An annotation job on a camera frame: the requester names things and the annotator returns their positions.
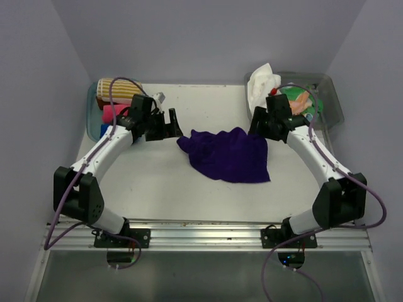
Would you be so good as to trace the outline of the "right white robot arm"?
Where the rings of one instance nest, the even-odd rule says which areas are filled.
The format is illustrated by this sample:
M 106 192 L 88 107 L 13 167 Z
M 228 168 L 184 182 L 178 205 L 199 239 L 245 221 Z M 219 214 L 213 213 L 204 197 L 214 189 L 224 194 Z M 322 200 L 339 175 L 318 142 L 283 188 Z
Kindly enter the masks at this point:
M 366 178 L 361 173 L 352 174 L 336 162 L 310 128 L 309 121 L 302 115 L 292 114 L 284 94 L 269 95 L 265 108 L 255 108 L 249 132 L 287 144 L 303 160 L 319 185 L 311 209 L 285 218 L 278 230 L 267 229 L 268 238 L 294 247 L 305 233 L 320 228 L 327 230 L 363 217 Z

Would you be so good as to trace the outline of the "purple towel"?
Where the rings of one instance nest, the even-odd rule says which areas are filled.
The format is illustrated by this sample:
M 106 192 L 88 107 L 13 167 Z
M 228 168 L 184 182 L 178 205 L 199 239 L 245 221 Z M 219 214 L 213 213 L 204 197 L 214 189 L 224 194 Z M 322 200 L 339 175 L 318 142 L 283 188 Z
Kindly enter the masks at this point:
M 209 179 L 242 184 L 270 181 L 267 141 L 242 128 L 217 134 L 192 130 L 189 137 L 178 138 L 177 144 L 192 168 Z

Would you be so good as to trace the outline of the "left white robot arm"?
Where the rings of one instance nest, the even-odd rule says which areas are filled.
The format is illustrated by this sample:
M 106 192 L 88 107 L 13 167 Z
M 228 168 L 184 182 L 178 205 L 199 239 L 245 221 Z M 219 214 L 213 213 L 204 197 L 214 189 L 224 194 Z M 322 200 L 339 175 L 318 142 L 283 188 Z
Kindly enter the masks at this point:
M 120 114 L 113 114 L 111 125 L 96 145 L 70 167 L 54 172 L 53 225 L 60 215 L 101 230 L 117 247 L 126 246 L 131 239 L 128 220 L 105 205 L 100 182 L 120 154 L 144 137 L 146 141 L 181 137 L 175 109 L 168 111 L 169 122 L 157 101 L 136 94 L 131 105 Z

